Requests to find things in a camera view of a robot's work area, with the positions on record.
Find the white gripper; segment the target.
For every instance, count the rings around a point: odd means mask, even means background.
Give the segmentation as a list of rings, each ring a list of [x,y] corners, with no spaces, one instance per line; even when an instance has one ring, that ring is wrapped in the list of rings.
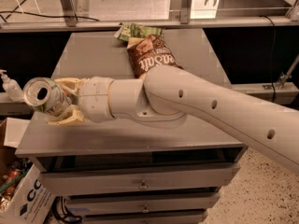
[[[86,119],[96,123],[114,119],[108,104],[112,78],[63,77],[55,79],[55,82],[67,96],[78,96],[78,105],[71,105],[58,117],[47,119],[49,125],[73,126],[84,123]]]

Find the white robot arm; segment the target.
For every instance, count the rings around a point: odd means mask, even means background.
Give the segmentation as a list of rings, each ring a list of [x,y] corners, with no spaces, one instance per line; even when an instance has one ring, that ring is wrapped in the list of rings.
[[[141,78],[60,78],[77,102],[51,125],[130,119],[176,127],[191,115],[202,119],[287,169],[299,172],[299,112],[208,82],[164,65]]]

